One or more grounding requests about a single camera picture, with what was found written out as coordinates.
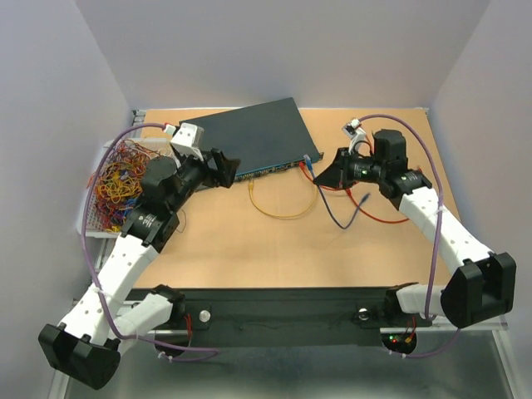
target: cable tie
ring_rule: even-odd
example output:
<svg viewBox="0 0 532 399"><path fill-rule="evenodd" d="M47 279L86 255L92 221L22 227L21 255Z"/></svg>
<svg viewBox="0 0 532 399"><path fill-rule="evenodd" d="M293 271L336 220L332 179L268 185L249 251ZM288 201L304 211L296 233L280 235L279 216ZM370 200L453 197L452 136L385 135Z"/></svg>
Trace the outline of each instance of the cable tie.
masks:
<svg viewBox="0 0 532 399"><path fill-rule="evenodd" d="M104 297L109 298L111 301L115 300L115 297L113 297L110 293L105 292L103 289L98 288L96 285L92 287L92 291L95 293L101 293Z"/></svg>
<svg viewBox="0 0 532 399"><path fill-rule="evenodd" d="M434 214L439 214L440 212L444 213L444 212L447 212L449 211L444 205L442 205L440 208L436 209L433 213Z"/></svg>

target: gray wall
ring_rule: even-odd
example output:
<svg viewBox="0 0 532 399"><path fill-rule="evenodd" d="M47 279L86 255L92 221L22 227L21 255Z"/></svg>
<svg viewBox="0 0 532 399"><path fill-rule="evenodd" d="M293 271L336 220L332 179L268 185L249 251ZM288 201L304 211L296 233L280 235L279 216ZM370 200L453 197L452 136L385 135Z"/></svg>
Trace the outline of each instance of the gray wall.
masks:
<svg viewBox="0 0 532 399"><path fill-rule="evenodd" d="M493 0L429 114L465 223L518 264L510 336L532 395L532 2Z"/></svg>
<svg viewBox="0 0 532 399"><path fill-rule="evenodd" d="M428 106L489 0L76 0L135 108Z"/></svg>
<svg viewBox="0 0 532 399"><path fill-rule="evenodd" d="M0 397L47 397L37 335L88 283L74 221L99 143L130 119L70 0L0 13Z"/></svg>

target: wooden tabletop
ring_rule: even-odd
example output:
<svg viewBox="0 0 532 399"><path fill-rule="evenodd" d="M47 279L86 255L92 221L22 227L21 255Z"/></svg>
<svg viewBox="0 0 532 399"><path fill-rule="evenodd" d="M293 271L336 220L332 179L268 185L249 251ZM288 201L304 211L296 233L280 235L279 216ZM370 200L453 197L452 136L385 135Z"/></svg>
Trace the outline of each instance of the wooden tabletop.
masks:
<svg viewBox="0 0 532 399"><path fill-rule="evenodd" d="M152 110L146 122L177 124L182 120L226 110ZM354 117L383 112L398 116L420 134L430 149L445 189L445 204L456 216L456 204L447 181L426 113L421 109L302 109L301 115L323 161L319 173L329 165L338 147L347 146L342 126ZM434 182L425 153L416 139L394 121L364 122L368 134L382 128L399 130L406 137L410 167L420 166ZM145 129L146 136L161 135ZM402 219L376 185L359 184L355 199L371 193L363 208L383 219ZM254 182L254 198L277 214L297 213L313 197L313 186L297 168L267 175ZM344 224L354 206L345 193L327 193L334 214ZM411 222L378 223L359 214L351 228L339 229L318 199L312 210L296 220L271 219L251 204L248 182L230 189L200 191L185 204L187 224L174 233L161 255L137 281L137 288L163 283L175 288L291 288L375 287L407 282L426 283L432 245ZM436 283L447 283L450 275L441 259Z"/></svg>

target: white connector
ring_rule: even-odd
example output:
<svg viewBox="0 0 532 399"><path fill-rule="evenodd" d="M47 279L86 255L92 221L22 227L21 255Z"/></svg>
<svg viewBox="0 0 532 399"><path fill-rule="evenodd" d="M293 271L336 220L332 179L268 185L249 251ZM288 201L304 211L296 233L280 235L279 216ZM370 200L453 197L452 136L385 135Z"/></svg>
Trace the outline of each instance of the white connector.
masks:
<svg viewBox="0 0 532 399"><path fill-rule="evenodd" d="M170 145L182 155L192 155L198 160L203 160L200 150L200 142L204 130L190 123L182 123L180 129L174 134Z"/></svg>
<svg viewBox="0 0 532 399"><path fill-rule="evenodd" d="M352 139L356 135L357 129L360 127L360 125L361 123L358 119L353 119L342 128L342 131L347 135L347 137Z"/></svg>
<svg viewBox="0 0 532 399"><path fill-rule="evenodd" d="M351 154L353 150L358 150L357 144L366 139L366 132L363 130L362 124L358 119L353 119L347 123L342 128L342 131L351 139L351 142L349 143L349 154Z"/></svg>
<svg viewBox="0 0 532 399"><path fill-rule="evenodd" d="M171 125L170 123L165 123L165 129L163 131L170 137L173 137L175 132L177 131L177 127Z"/></svg>

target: red cable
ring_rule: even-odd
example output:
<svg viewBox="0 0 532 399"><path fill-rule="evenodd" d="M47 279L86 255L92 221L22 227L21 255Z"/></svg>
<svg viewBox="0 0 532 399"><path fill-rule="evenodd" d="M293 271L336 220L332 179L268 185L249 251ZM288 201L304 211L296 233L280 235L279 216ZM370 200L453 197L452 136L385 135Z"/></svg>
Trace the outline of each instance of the red cable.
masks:
<svg viewBox="0 0 532 399"><path fill-rule="evenodd" d="M305 177L310 180L310 181L313 181L312 177L310 177L308 174L307 174L307 171L305 170L305 166L304 166L304 163L303 162L299 162L299 168L301 168L301 171L303 172L303 174L305 175ZM322 187L322 189L325 189L325 190L331 190L331 191L339 191L341 189L331 189L329 187L323 187L323 186L320 186ZM377 216L373 216L372 214L370 214L369 212L365 211L364 209L360 208L360 206L358 205L358 202L352 197L352 192L350 189L346 189L345 190L346 193L347 193L347 196L349 197L349 199L351 200L351 202L354 203L355 206L357 206L360 211L365 214L368 218L370 219L373 219L377 222L380 222L380 223L385 223L385 224L399 224L399 223L404 223L404 222L407 222L408 219L400 219L400 220L384 220L384 219L381 219L381 218L378 218Z"/></svg>

